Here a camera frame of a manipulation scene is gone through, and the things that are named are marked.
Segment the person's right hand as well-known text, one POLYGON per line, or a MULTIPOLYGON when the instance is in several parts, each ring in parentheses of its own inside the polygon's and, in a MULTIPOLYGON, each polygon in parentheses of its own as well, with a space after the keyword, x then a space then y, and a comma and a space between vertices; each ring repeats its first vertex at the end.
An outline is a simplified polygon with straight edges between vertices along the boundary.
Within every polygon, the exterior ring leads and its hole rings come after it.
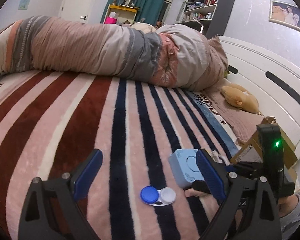
MULTIPOLYGON (((193 188, 185 190, 184 193, 187 198, 199 197, 199 200, 205 210, 208 221, 211 222, 219 208, 217 200, 215 200, 215 198, 212 195, 196 191, 193 188)), ((296 194, 279 199, 279 203, 277 205, 279 210, 279 217, 282 218, 290 214, 296 208, 298 202, 299 199, 296 194)))

